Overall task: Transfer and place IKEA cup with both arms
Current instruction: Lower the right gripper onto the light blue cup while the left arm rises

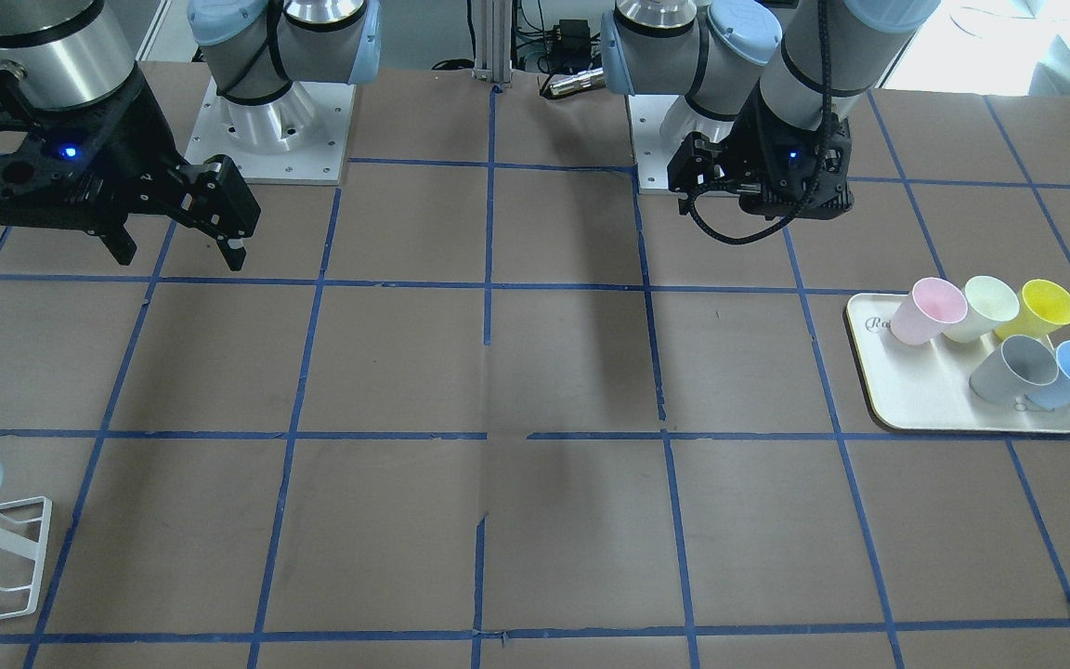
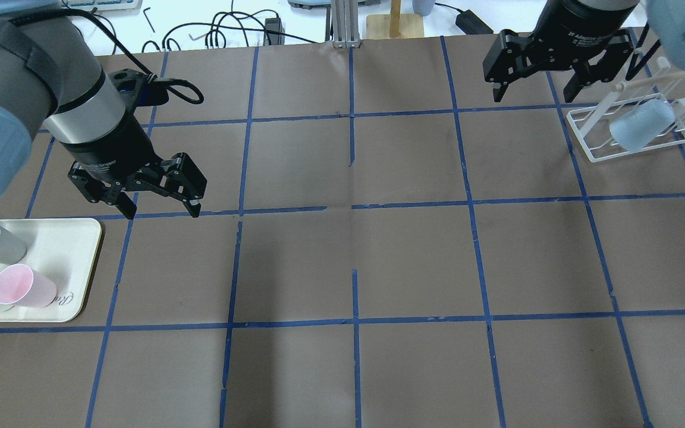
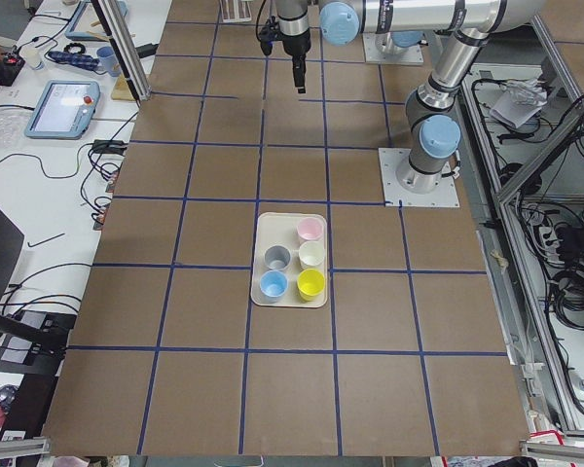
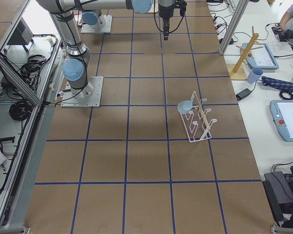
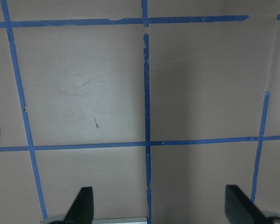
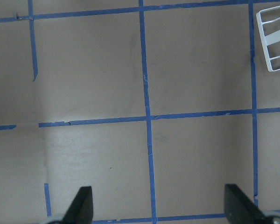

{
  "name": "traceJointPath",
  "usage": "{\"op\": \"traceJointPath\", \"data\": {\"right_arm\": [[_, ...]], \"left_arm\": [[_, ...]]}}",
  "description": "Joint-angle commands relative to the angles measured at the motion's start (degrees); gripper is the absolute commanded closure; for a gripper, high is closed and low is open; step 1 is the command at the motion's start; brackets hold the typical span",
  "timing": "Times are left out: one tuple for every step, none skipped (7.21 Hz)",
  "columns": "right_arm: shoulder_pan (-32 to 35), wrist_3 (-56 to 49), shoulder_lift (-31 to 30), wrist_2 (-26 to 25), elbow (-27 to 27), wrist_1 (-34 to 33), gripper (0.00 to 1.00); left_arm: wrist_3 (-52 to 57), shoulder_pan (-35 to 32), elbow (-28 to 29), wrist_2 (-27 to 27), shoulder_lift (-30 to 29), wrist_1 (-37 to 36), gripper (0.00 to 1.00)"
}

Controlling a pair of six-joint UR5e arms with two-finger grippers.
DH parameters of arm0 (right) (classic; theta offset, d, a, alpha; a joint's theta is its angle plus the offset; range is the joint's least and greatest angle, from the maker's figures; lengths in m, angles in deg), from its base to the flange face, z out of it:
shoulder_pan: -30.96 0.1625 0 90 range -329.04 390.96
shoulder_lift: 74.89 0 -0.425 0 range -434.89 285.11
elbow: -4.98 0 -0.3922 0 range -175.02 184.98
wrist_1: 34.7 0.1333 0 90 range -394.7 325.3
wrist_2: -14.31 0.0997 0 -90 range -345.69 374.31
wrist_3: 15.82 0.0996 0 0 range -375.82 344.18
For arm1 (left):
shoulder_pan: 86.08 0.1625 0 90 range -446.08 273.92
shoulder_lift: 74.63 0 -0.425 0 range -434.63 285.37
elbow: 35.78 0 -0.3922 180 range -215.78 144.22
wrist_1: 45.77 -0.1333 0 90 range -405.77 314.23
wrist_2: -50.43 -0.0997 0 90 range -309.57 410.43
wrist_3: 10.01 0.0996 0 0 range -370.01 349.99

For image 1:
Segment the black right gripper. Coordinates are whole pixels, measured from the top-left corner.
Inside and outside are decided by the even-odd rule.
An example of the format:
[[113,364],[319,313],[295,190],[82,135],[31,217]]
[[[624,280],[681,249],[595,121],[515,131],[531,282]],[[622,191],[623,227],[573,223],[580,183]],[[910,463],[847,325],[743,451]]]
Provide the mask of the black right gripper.
[[64,111],[39,109],[22,82],[19,65],[0,65],[0,226],[81,231],[132,264],[128,217],[167,216],[211,237],[229,270],[242,270],[262,208],[229,156],[184,159],[141,69]]

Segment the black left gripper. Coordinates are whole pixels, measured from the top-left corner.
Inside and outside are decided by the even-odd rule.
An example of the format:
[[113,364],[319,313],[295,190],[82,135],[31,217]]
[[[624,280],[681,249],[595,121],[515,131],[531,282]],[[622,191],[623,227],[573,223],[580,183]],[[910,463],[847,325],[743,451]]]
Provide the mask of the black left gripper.
[[801,199],[811,177],[817,176],[814,199],[800,217],[828,221],[854,206],[849,187],[851,136],[849,124],[832,115],[832,135],[824,148],[821,127],[790,125],[777,117],[754,90],[727,139],[710,141],[700,132],[688,133],[668,162],[668,188],[692,194],[714,183],[733,191],[749,215],[781,217]]

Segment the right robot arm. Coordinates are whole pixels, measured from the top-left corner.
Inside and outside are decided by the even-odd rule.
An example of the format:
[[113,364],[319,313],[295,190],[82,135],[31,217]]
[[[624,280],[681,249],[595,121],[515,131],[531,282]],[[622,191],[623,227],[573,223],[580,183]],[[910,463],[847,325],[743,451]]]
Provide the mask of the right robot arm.
[[[381,63],[377,1],[192,1],[192,39],[234,148],[281,155],[321,135],[307,85]],[[166,216],[245,262],[262,209],[232,156],[195,164],[103,1],[0,1],[0,226],[81,231],[123,267],[132,215]]]

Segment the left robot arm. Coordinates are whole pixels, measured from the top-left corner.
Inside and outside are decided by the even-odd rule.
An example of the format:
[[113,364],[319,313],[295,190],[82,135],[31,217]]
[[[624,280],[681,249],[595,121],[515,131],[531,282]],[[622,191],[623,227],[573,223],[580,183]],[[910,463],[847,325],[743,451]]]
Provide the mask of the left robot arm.
[[641,191],[748,215],[829,221],[853,207],[849,111],[935,1],[617,1],[600,20],[607,88],[629,103]]

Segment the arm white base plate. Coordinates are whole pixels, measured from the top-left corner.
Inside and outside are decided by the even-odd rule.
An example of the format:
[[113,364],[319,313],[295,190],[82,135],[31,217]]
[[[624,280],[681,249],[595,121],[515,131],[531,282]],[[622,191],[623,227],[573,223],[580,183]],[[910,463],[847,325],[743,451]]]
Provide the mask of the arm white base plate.
[[356,85],[296,82],[282,98],[243,106],[205,89],[184,156],[227,155],[251,185],[338,186]]
[[722,141],[734,123],[700,115],[683,95],[628,95],[630,138],[642,194],[672,196],[668,164],[688,133]]

